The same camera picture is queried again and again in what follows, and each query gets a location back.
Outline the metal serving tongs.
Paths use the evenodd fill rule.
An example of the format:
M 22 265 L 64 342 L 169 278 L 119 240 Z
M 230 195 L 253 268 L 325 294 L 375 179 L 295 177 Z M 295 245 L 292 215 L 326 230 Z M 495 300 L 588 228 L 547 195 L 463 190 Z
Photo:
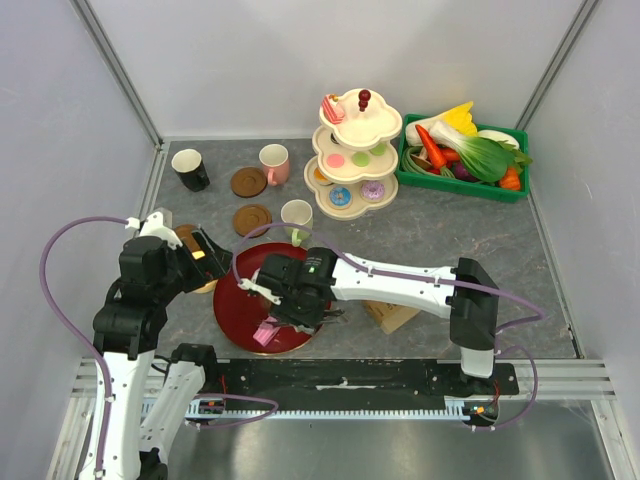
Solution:
M 278 320 L 272 316 L 265 319 L 265 322 L 271 324 L 274 327 L 292 328 L 298 333 L 305 333 L 312 335 L 317 332 L 322 326 L 329 324 L 346 324 L 348 322 L 345 311 L 342 309 L 325 310 L 323 312 L 323 319 L 315 326 L 305 326 L 303 324 L 294 324 Z

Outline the pink layered cake slice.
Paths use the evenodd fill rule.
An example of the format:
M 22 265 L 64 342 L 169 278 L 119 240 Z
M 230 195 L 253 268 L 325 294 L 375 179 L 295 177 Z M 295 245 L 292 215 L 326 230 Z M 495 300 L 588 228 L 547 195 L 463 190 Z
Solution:
M 268 345 L 279 332 L 279 327 L 263 321 L 253 334 L 253 339 L 261 346 Z

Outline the light green mug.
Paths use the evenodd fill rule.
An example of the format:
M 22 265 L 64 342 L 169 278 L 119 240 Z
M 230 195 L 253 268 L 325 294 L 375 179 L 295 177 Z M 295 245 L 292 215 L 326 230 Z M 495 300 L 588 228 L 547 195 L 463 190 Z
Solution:
M 292 245 L 299 247 L 311 235 L 312 206 L 302 199 L 290 200 L 281 208 L 281 221 L 286 223 L 284 230 Z

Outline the black mug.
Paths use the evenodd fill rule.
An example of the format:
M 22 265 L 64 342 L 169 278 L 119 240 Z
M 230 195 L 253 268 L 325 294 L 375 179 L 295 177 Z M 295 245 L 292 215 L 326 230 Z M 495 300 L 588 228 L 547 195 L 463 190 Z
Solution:
M 210 185 L 202 155 L 195 149 L 183 149 L 171 159 L 171 167 L 182 184 L 192 192 L 199 192 Z

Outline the blue white orange donut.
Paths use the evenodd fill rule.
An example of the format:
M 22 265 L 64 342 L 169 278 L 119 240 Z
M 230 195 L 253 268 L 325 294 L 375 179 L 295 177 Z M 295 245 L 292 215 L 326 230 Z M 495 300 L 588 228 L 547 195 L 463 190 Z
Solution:
M 345 209 L 352 203 L 352 194 L 348 188 L 336 186 L 330 190 L 328 199 L 333 209 Z

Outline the orange glazed donut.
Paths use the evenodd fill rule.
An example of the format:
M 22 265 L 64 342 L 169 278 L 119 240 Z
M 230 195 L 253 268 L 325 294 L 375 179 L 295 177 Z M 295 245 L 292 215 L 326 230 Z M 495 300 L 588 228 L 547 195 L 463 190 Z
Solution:
M 313 177 L 314 177 L 315 181 L 316 181 L 319 185 L 321 185 L 321 186 L 328 186 L 328 185 L 332 185 L 332 184 L 333 184 L 333 182 L 332 182 L 330 179 L 328 179 L 328 178 L 327 178 L 327 177 L 326 177 L 326 176 L 325 176 L 325 175 L 320 171 L 320 169 L 319 169 L 318 167 L 316 167 L 316 168 L 314 169 Z

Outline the pink mug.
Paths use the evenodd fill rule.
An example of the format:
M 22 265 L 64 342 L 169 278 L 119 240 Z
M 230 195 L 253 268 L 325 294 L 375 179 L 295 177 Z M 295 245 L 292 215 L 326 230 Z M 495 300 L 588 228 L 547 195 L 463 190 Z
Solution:
M 259 152 L 259 161 L 270 186 L 279 186 L 287 182 L 290 158 L 285 146 L 281 144 L 264 146 Z

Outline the purple sprinkled donut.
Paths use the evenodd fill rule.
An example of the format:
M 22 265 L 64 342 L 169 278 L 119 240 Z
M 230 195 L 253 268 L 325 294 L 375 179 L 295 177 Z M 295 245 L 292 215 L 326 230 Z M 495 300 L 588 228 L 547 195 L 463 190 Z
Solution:
M 366 181 L 360 186 L 361 198 L 369 203 L 379 203 L 384 199 L 385 185 L 380 181 Z

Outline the pink sandwich cookie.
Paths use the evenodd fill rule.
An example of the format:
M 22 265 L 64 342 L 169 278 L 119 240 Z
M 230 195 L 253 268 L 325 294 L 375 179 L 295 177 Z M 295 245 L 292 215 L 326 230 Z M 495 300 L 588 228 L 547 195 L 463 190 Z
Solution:
M 326 163 L 330 168 L 338 169 L 344 165 L 345 159 L 340 154 L 331 154 L 327 157 Z

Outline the green sandwich cookie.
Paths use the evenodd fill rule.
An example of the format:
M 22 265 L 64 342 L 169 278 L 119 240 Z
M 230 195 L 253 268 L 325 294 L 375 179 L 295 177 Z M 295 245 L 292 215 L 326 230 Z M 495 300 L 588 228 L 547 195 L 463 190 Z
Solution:
M 370 150 L 370 153 L 375 156 L 381 156 L 386 151 L 386 145 L 384 143 L 379 143 L 374 148 Z
M 369 165 L 370 157 L 367 153 L 356 152 L 351 156 L 351 161 L 355 166 L 365 168 Z

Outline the red layered cake slice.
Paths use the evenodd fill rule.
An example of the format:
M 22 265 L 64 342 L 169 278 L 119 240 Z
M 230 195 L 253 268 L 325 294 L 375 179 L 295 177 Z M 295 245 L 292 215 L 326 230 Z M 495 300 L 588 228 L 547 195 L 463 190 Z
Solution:
M 340 97 L 335 94 L 326 95 L 322 100 L 322 112 L 324 117 L 333 125 L 343 122 L 345 111 L 340 104 Z

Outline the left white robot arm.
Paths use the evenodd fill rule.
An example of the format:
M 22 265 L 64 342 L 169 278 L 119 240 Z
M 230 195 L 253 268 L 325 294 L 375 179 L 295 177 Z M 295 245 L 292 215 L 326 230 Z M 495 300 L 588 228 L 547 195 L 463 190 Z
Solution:
M 194 258 L 159 209 L 145 220 L 131 218 L 138 236 L 119 257 L 120 276 L 93 321 L 100 355 L 94 430 L 79 476 L 82 479 L 165 479 L 175 436 L 189 404 L 220 380 L 210 345 L 179 345 L 171 354 L 160 394 L 142 412 L 145 385 L 167 322 L 167 306 L 180 294 L 222 278 L 231 254 L 202 230 L 194 232 L 203 255 Z

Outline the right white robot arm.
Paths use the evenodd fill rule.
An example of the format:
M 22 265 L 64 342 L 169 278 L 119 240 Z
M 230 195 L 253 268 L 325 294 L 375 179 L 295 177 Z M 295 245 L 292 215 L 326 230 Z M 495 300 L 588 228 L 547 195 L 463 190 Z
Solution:
M 389 303 L 445 319 L 450 340 L 461 352 L 460 386 L 477 394 L 494 381 L 499 295 L 475 260 L 461 258 L 453 267 L 410 267 L 314 247 L 303 259 L 267 255 L 246 284 L 271 303 L 272 317 L 308 333 L 335 301 Z

